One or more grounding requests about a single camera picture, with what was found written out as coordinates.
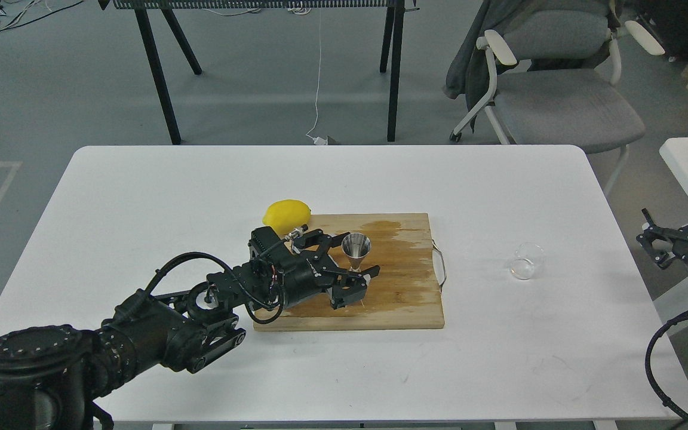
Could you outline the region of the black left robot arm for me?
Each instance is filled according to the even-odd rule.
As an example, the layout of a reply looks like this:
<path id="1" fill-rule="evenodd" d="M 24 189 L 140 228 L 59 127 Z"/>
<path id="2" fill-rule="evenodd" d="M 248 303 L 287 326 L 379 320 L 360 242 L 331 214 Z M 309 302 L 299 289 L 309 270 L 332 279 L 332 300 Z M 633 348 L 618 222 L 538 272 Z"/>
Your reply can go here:
<path id="1" fill-rule="evenodd" d="M 175 256 L 97 330 L 47 325 L 0 336 L 0 429 L 112 429 L 96 404 L 151 367 L 196 373 L 244 340 L 235 308 L 270 324 L 312 297 L 333 309 L 366 295 L 380 267 L 341 268 L 328 253 L 353 232 L 301 225 L 284 236 L 254 229 L 249 260 L 230 267 L 202 251 Z"/>

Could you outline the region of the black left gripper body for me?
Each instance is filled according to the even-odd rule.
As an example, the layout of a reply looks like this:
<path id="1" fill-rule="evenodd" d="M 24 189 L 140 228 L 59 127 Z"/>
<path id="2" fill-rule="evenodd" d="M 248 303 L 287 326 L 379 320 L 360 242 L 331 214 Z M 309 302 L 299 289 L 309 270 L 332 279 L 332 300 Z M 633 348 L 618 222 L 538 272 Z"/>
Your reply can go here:
<path id="1" fill-rule="evenodd" d="M 301 251 L 297 255 L 290 251 L 273 251 L 267 260 L 281 273 L 279 283 L 284 289 L 285 308 L 325 292 L 332 285 L 334 276 L 325 274 L 323 268 L 328 271 L 340 268 L 332 257 L 317 251 Z"/>

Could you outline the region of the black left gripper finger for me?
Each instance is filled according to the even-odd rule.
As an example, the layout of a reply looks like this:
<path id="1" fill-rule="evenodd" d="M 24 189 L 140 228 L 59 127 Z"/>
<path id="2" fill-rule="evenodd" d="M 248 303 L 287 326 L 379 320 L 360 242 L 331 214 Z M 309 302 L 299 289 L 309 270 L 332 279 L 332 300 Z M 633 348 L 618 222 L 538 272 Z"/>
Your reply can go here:
<path id="1" fill-rule="evenodd" d="M 292 269 L 339 269 L 328 251 L 341 247 L 344 237 L 345 234 L 331 236 L 323 231 L 309 231 L 294 239 L 293 245 L 298 252 L 293 255 Z"/>
<path id="2" fill-rule="evenodd" d="M 341 309 L 363 300 L 372 278 L 380 273 L 380 266 L 371 266 L 362 272 L 323 266 L 323 291 L 328 295 L 331 308 Z"/>

